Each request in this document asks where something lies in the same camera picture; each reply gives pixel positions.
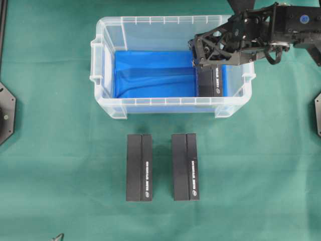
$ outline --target metal bracket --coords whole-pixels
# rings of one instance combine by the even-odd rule
[[[317,134],[321,137],[321,93],[314,99]]]
[[[0,82],[0,145],[14,133],[16,98]]]

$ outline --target blue sticker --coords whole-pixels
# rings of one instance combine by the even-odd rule
[[[302,16],[300,17],[300,22],[301,22],[302,24],[307,24],[309,21],[310,21],[310,18],[309,18],[308,15],[302,15]]]

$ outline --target green tablecloth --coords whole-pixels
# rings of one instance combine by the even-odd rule
[[[226,119],[118,121],[94,99],[89,43],[101,17],[213,14],[232,11],[223,0],[9,0],[1,81],[18,109],[0,147],[0,240],[321,239],[321,68],[305,50],[257,61],[251,100]],[[125,202],[134,133],[153,136],[151,203]],[[173,201],[173,133],[197,133],[200,201]]]

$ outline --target clear plastic bin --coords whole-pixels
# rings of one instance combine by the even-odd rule
[[[112,98],[115,51],[187,51],[188,40],[227,21],[229,16],[106,17],[91,42],[91,73],[99,105],[115,119],[128,113],[213,112],[229,117],[249,101],[253,63],[227,66],[227,97]]]

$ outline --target black rectangular box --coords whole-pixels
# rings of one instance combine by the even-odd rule
[[[172,135],[174,200],[199,200],[196,134]]]
[[[222,66],[197,67],[198,97],[222,97]]]
[[[151,201],[151,135],[128,135],[127,138],[126,201]]]

